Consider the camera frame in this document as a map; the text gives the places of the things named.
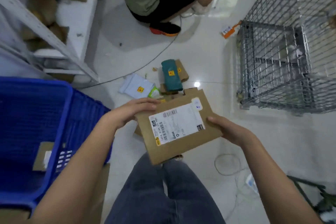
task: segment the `sneaker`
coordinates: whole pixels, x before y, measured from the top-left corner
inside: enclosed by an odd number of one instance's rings
[[[166,36],[177,36],[180,31],[181,27],[171,23],[171,22],[157,22],[151,23],[149,25],[149,29],[155,35],[166,35]]]

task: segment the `blue plastic crate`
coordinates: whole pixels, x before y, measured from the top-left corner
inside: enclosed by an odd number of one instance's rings
[[[72,156],[108,111],[66,82],[0,77],[0,205],[36,205],[64,168],[60,154]],[[54,142],[48,167],[32,171],[41,142]]]

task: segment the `white package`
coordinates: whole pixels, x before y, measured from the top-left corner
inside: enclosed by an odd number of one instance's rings
[[[120,93],[139,99],[146,98],[154,87],[154,83],[133,73],[126,77],[124,84],[119,89]]]

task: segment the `white tile floor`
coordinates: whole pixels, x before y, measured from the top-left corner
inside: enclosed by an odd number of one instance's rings
[[[219,35],[223,24],[235,24],[242,19],[255,0],[239,0],[230,18],[192,16],[182,19],[182,32],[175,42],[155,58],[172,40],[152,35],[140,25],[128,11],[124,0],[99,1],[87,53],[99,74],[106,82],[140,69],[137,73],[147,75],[156,83],[163,60],[179,58],[190,78],[183,85],[193,87],[199,82],[213,110],[234,122],[252,130],[284,172],[313,181],[333,182],[336,178],[334,149],[335,113],[294,117],[285,111],[272,109],[240,110],[236,102],[238,89],[236,67],[237,48],[235,38],[225,40]],[[101,100],[107,107],[115,108],[130,100],[117,91],[123,78],[83,92]],[[145,153],[140,137],[133,134],[136,122],[130,122],[117,132],[111,155],[111,170],[105,197],[102,222],[120,192],[133,166]],[[234,177],[217,173],[214,159],[221,153],[239,156],[242,167],[246,160],[241,150],[223,139],[216,139],[184,154],[185,162],[197,174],[213,196],[227,223],[268,223],[261,201],[244,187],[243,180],[249,174],[242,171],[237,179],[238,187],[248,196],[238,196],[238,206],[232,212],[236,199]],[[237,160],[224,157],[218,163],[221,172],[238,169]]]

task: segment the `wire mesh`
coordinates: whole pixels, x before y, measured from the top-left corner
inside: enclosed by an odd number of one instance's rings
[[[243,106],[336,109],[336,0],[257,0],[239,34]]]

